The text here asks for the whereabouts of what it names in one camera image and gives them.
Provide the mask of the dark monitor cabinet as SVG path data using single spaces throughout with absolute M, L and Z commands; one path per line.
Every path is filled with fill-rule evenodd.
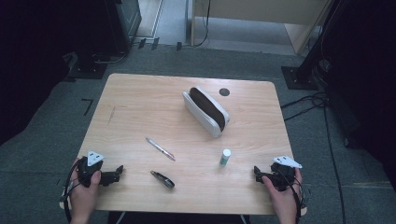
M 113 50 L 122 54 L 132 46 L 142 21 L 138 0 L 106 0 Z

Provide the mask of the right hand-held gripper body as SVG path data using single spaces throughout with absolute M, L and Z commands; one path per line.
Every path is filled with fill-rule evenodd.
M 273 185 L 279 191 L 284 191 L 294 181 L 295 169 L 301 169 L 303 166 L 289 156 L 275 157 L 273 162 L 271 165 Z

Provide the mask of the person's left hand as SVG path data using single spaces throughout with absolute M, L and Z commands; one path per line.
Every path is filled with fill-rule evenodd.
M 91 184 L 88 188 L 79 184 L 78 171 L 73 170 L 71 180 L 74 188 L 70 194 L 70 202 L 72 205 L 72 217 L 91 217 L 97 204 L 97 195 L 99 182 L 101 180 L 101 172 L 96 171 L 91 178 Z

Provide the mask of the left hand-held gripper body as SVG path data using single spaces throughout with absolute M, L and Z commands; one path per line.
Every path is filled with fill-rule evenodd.
M 81 185 L 88 188 L 91 184 L 92 175 L 96 171 L 100 171 L 103 165 L 102 154 L 92 150 L 88 151 L 87 156 L 83 156 L 78 163 L 78 181 Z

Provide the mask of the silver pen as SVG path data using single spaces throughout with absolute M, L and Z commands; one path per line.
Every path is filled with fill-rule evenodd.
M 149 144 L 151 144 L 153 147 L 155 147 L 157 150 L 159 150 L 163 155 L 165 155 L 168 159 L 171 161 L 176 161 L 175 156 L 167 151 L 166 149 L 162 148 L 160 145 L 158 145 L 154 140 L 152 140 L 149 137 L 146 137 L 146 140 Z

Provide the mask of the light wooden furniture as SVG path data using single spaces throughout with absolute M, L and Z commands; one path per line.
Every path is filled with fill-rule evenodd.
M 294 51 L 302 53 L 308 39 L 326 19 L 333 0 L 191 0 L 191 45 L 195 18 L 283 23 Z

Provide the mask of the person's dark clothing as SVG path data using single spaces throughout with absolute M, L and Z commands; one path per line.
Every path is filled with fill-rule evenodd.
M 110 212 L 107 224 L 251 224 L 249 215 Z

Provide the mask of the white pencil case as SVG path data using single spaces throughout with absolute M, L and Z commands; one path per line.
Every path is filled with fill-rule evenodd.
M 185 106 L 212 137 L 220 137 L 230 115 L 212 96 L 199 86 L 182 93 Z

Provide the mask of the black stand with base plate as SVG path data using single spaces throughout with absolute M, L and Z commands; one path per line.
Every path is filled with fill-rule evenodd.
M 77 78 L 101 79 L 111 56 L 125 52 L 120 0 L 66 0 L 70 42 L 78 56 Z
M 339 11 L 346 1 L 347 0 L 335 0 L 335 2 L 332 3 L 330 14 L 325 20 L 324 27 L 321 30 L 318 40 L 305 57 L 303 63 L 299 67 L 281 67 L 283 77 L 289 90 L 316 91 L 318 89 L 318 84 L 312 74 L 312 69 L 316 66 L 318 61 L 326 59 L 323 49 L 325 38 L 334 27 L 339 17 Z

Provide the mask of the person's right hand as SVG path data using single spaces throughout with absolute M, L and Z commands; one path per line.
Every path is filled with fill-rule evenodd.
M 273 204 L 276 216 L 279 219 L 297 219 L 297 214 L 301 211 L 301 206 L 297 204 L 302 198 L 300 185 L 302 184 L 302 175 L 298 168 L 295 169 L 295 180 L 292 188 L 284 191 L 278 191 L 270 179 L 264 179 Z

